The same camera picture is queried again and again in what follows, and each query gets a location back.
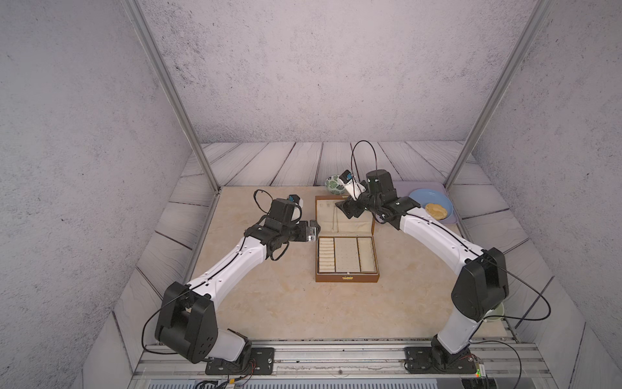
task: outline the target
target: bread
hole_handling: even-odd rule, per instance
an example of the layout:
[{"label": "bread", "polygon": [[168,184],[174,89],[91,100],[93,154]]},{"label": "bread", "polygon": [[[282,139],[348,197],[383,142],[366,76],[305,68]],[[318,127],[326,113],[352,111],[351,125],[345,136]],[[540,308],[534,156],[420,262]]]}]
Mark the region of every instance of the bread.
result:
[{"label": "bread", "polygon": [[447,217],[447,210],[439,204],[428,204],[425,206],[425,210],[436,220],[443,220]]}]

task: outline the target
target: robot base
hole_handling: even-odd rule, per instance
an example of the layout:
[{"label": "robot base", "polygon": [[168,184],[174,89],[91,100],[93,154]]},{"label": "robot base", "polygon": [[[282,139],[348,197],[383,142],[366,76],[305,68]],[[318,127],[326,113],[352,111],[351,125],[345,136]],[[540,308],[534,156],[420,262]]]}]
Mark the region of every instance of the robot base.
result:
[{"label": "robot base", "polygon": [[445,366],[435,363],[432,347],[406,347],[404,368],[410,374],[475,374],[477,367],[472,357],[465,353],[461,359]]},{"label": "robot base", "polygon": [[250,349],[248,362],[241,366],[240,363],[229,362],[224,359],[213,358],[207,361],[205,374],[207,375],[249,375],[251,363],[255,369],[253,375],[270,375],[274,366],[274,349],[272,347],[253,347]]}]

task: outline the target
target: wire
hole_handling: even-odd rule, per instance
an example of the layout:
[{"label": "wire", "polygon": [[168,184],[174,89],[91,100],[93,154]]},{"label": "wire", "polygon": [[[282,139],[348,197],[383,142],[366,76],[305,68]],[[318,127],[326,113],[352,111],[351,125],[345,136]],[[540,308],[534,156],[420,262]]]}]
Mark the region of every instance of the wire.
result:
[{"label": "wire", "polygon": [[253,200],[255,200],[255,204],[257,204],[257,208],[261,209],[261,212],[265,213],[266,215],[268,214],[266,211],[264,211],[263,208],[261,208],[261,205],[259,204],[259,202],[257,201],[257,193],[258,192],[264,192],[265,194],[267,194],[268,196],[270,196],[270,201],[274,201],[274,199],[272,198],[272,195],[270,193],[268,193],[267,191],[263,190],[263,189],[258,189],[255,190],[255,193],[253,193]]},{"label": "wire", "polygon": [[300,211],[300,216],[298,216],[298,219],[294,220],[292,223],[294,224],[298,224],[298,222],[300,221],[300,219],[302,219],[302,207],[299,206],[298,204],[294,203],[294,207],[298,208],[298,210]]},{"label": "wire", "polygon": [[227,266],[229,266],[231,264],[231,262],[233,262],[233,260],[235,260],[238,255],[242,252],[242,250],[244,249],[244,242],[246,241],[246,237],[244,237],[244,239],[242,239],[242,245],[239,248],[239,251],[235,254],[235,256],[231,259],[231,261],[229,261],[226,265],[224,265],[222,268],[220,268],[216,273],[212,274],[208,279],[206,279],[205,281],[201,282],[199,285],[196,285],[190,289],[188,289],[187,291],[185,291],[184,293],[180,294],[179,296],[177,296],[176,298],[174,298],[173,300],[167,302],[166,304],[164,304],[163,306],[160,307],[160,309],[158,309],[156,312],[154,312],[153,315],[151,315],[150,318],[147,319],[147,321],[145,321],[145,325],[142,327],[142,334],[141,334],[141,344],[142,344],[142,349],[146,352],[150,352],[152,354],[159,354],[159,355],[175,355],[177,354],[176,352],[159,352],[159,351],[152,351],[149,350],[147,348],[147,346],[145,345],[145,329],[147,328],[147,324],[151,321],[151,319],[154,318],[155,315],[158,314],[158,312],[160,312],[162,310],[162,308],[166,307],[167,305],[169,305],[170,303],[172,303],[173,301],[177,300],[178,298],[182,297],[183,295],[189,293],[191,290],[197,289],[199,286],[204,285],[205,283],[207,283],[207,281],[211,280],[212,278],[214,278],[218,273],[220,273],[221,271],[223,271],[224,269],[226,269]]},{"label": "wire", "polygon": [[197,289],[199,286],[205,284],[207,281],[203,281],[202,283],[200,283],[199,285],[196,285],[190,289],[188,289],[187,291],[183,292],[182,294],[180,294],[179,296],[177,296],[176,298],[172,299],[171,301],[167,302],[166,304],[164,304],[163,306],[160,307],[160,309],[158,309],[156,312],[154,312],[153,315],[151,315],[150,318],[147,319],[147,321],[145,321],[145,325],[142,327],[142,334],[141,334],[141,344],[142,344],[142,349],[146,352],[150,352],[152,354],[158,354],[158,355],[176,355],[176,352],[159,352],[159,351],[152,351],[147,349],[147,346],[145,345],[145,329],[147,328],[147,324],[149,323],[149,321],[151,321],[151,319],[154,318],[155,315],[158,314],[158,312],[160,312],[162,310],[162,308],[166,307],[167,305],[169,305],[170,303],[172,303],[173,301],[177,300],[178,298],[182,297],[185,294],[190,293],[191,290],[193,289]]},{"label": "wire", "polygon": [[203,381],[199,381],[195,384],[193,389],[205,389],[206,385],[214,385],[217,386],[218,385],[218,381],[217,380],[203,380]]},{"label": "wire", "polygon": [[483,340],[481,342],[470,342],[471,344],[482,344],[482,343],[500,343],[500,344],[504,344],[506,346],[508,346],[510,349],[512,349],[512,351],[514,353],[516,353],[516,357],[518,358],[518,379],[516,380],[516,383],[514,384],[514,387],[512,389],[516,389],[516,387],[518,386],[518,383],[521,381],[521,375],[522,375],[522,362],[521,362],[521,356],[518,355],[518,351],[516,351],[516,349],[512,346],[510,346],[509,344],[502,342],[500,340]]},{"label": "wire", "polygon": [[239,251],[235,254],[235,256],[231,259],[231,261],[229,261],[226,265],[224,265],[222,268],[220,268],[216,273],[212,274],[205,282],[211,280],[216,275],[218,275],[218,273],[220,273],[221,271],[227,269],[227,266],[229,266],[231,264],[231,262],[233,262],[238,257],[238,255],[242,252],[242,250],[244,249],[244,242],[246,242],[246,237],[244,237],[244,239],[242,239],[242,244],[239,247]]},{"label": "wire", "polygon": [[249,362],[251,363],[251,376],[248,377],[246,382],[244,382],[242,385],[239,386],[240,388],[246,385],[251,380],[251,378],[253,377],[253,372],[255,371],[255,366],[257,366],[255,359],[251,359]]},{"label": "wire", "polygon": [[221,382],[220,385],[213,387],[212,389],[224,389],[229,383],[229,376],[227,376],[227,381]]},{"label": "wire", "polygon": [[[378,156],[376,155],[376,149],[374,148],[374,145],[371,144],[369,141],[358,141],[358,142],[356,142],[356,144],[352,148],[352,155],[350,156],[350,171],[352,172],[352,174],[354,174],[354,169],[353,169],[353,166],[352,166],[352,161],[354,161],[354,166],[356,166],[356,176],[358,177],[359,180],[361,179],[361,176],[358,173],[358,165],[356,164],[356,158],[354,157],[354,150],[356,149],[356,147],[358,146],[358,144],[360,142],[365,142],[365,143],[369,144],[369,146],[373,150],[373,152],[374,152],[374,159],[376,160],[376,170],[378,170]],[[356,196],[356,177],[354,179],[353,193]]]},{"label": "wire", "polygon": [[282,256],[285,255],[285,252],[287,251],[287,249],[289,248],[289,241],[287,242],[287,246],[285,246],[285,250],[283,250],[283,252],[276,258],[273,257],[274,252],[270,253],[270,259],[272,261],[278,261]]},{"label": "wire", "polygon": [[[480,254],[475,253],[473,250],[471,250],[471,249],[470,249],[470,248],[469,248],[466,244],[464,244],[464,242],[462,242],[462,241],[461,241],[460,239],[458,239],[458,238],[457,238],[454,234],[452,234],[451,232],[449,232],[449,231],[448,231],[445,227],[443,227],[443,226],[441,226],[441,225],[439,225],[439,224],[436,224],[436,223],[430,223],[430,221],[429,221],[429,220],[427,220],[427,219],[425,219],[425,218],[422,218],[422,217],[420,217],[420,216],[417,216],[417,215],[410,215],[410,216],[415,216],[416,218],[419,218],[419,219],[421,219],[421,220],[423,220],[423,221],[427,222],[428,224],[435,225],[436,227],[438,227],[438,228],[440,228],[441,230],[443,230],[443,231],[447,232],[447,233],[448,233],[451,237],[453,237],[454,239],[456,239],[456,240],[457,240],[457,241],[458,241],[461,245],[463,245],[463,246],[464,246],[464,247],[465,247],[468,251],[470,251],[472,254],[474,254],[474,255],[476,255],[476,256],[481,256]],[[546,303],[547,308],[548,308],[548,310],[549,310],[549,311],[547,312],[547,314],[546,314],[544,317],[538,317],[538,318],[535,318],[535,319],[530,319],[530,318],[528,318],[528,317],[516,317],[516,316],[505,316],[505,315],[488,315],[488,316],[485,316],[484,318],[482,318],[482,320],[485,320],[485,319],[487,319],[487,318],[489,318],[489,317],[502,317],[502,318],[505,318],[505,319],[516,319],[516,320],[524,320],[524,321],[543,321],[543,320],[546,320],[546,319],[548,319],[548,318],[549,318],[549,316],[550,316],[550,314],[551,314],[551,312],[552,312],[552,309],[551,309],[551,307],[550,307],[549,301],[548,301],[548,300],[547,300],[547,299],[546,299],[546,298],[542,295],[542,293],[540,293],[538,290],[536,290],[536,289],[535,289],[533,286],[531,286],[530,284],[527,284],[527,283],[526,283],[525,281],[523,281],[523,280],[522,280],[519,276],[516,276],[515,274],[512,274],[511,272],[509,272],[507,269],[504,269],[504,268],[500,267],[500,266],[499,266],[499,265],[497,265],[495,262],[491,261],[490,259],[486,258],[485,256],[483,257],[483,259],[485,259],[485,260],[486,260],[488,263],[490,263],[491,265],[495,266],[497,269],[503,270],[506,274],[508,274],[508,275],[510,275],[510,276],[512,276],[512,277],[514,277],[514,278],[516,278],[518,281],[520,281],[520,282],[522,282],[523,284],[525,284],[525,285],[526,285],[529,289],[531,289],[531,290],[533,290],[534,292],[536,292],[536,294],[537,294],[538,296],[540,296],[540,298],[541,298],[542,300],[544,300],[544,302]]]}]

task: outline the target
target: beige marble table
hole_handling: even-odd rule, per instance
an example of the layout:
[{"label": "beige marble table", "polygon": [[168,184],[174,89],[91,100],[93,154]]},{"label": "beige marble table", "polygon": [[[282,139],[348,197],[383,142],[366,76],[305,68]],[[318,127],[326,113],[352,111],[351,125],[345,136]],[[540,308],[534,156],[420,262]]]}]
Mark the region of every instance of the beige marble table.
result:
[{"label": "beige marble table", "polygon": [[[193,276],[225,256],[257,222],[257,187],[225,187]],[[315,196],[323,187],[263,187],[274,198],[297,194],[303,219],[314,218]],[[270,199],[259,194],[267,209]],[[449,225],[457,231],[456,226]],[[313,243],[291,243],[279,261],[255,267],[218,308],[218,327],[251,339],[430,338],[452,310],[457,276],[416,239],[390,225],[376,224],[377,283],[316,283]],[[502,337],[501,322],[484,323],[477,337]]]}]

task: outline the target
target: metal frame pole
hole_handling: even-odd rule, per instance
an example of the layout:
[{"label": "metal frame pole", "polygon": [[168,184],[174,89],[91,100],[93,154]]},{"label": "metal frame pole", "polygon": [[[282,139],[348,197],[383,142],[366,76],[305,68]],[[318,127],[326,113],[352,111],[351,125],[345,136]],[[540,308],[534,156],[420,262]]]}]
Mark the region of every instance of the metal frame pole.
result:
[{"label": "metal frame pole", "polygon": [[164,61],[162,60],[162,56],[160,51],[156,46],[156,42],[153,39],[153,35],[149,30],[149,26],[147,25],[147,21],[141,11],[140,6],[138,5],[137,0],[124,0],[123,4],[126,8],[126,12],[132,24],[134,25],[134,29],[136,30],[136,34],[138,35],[138,39],[140,39],[142,46],[147,53],[149,61],[154,67],[155,72],[157,73],[157,77],[160,80],[160,84],[162,84],[162,89],[164,89],[164,93],[166,93],[166,97],[169,99],[170,105],[173,107],[175,111],[175,115],[179,120],[179,125],[181,125],[183,133],[188,138],[188,142],[190,143],[190,147],[192,151],[197,156],[197,160],[203,172],[208,177],[210,181],[210,185],[214,189],[214,191],[219,190],[218,181],[216,181],[216,177],[214,173],[211,171],[210,164],[205,157],[205,153],[203,152],[203,148],[198,141],[197,134],[192,128],[192,123],[190,122],[190,118],[186,113],[186,110],[183,107],[182,101],[175,89],[175,85],[173,85],[173,80],[170,77],[166,66],[164,65]]},{"label": "metal frame pole", "polygon": [[481,110],[481,113],[475,124],[473,125],[471,132],[469,132],[466,137],[466,141],[460,154],[458,155],[458,159],[456,163],[453,165],[452,171],[447,176],[445,180],[445,188],[449,190],[453,183],[456,181],[462,166],[467,161],[467,158],[475,148],[475,145],[480,140],[481,134],[486,129],[486,125],[488,121],[493,115],[494,109],[499,105],[503,94],[508,89],[510,81],[512,77],[516,73],[518,66],[521,64],[522,60],[525,58],[529,47],[533,43],[534,39],[540,28],[544,25],[547,16],[549,15],[550,9],[555,3],[555,0],[539,0],[536,6],[534,7],[533,12],[531,12],[531,16],[527,21],[527,25],[522,31],[520,38],[514,45],[514,49],[512,50],[508,61],[506,62],[503,70],[501,71],[501,75],[497,79],[496,84],[494,85],[493,90],[488,96],[488,100],[484,107]]},{"label": "metal frame pole", "polygon": [[195,271],[195,267],[197,266],[198,257],[201,255],[201,251],[203,250],[203,244],[205,243],[205,238],[207,237],[207,230],[210,227],[211,220],[214,217],[214,213],[216,212],[216,206],[218,205],[218,200],[220,199],[221,192],[217,192],[214,196],[210,204],[210,210],[207,212],[207,217],[205,218],[205,223],[203,223],[203,228],[201,229],[201,233],[198,236],[197,244],[192,250],[192,256],[190,257],[190,262],[186,267],[183,276],[183,283],[187,284],[192,279],[192,273]]}]

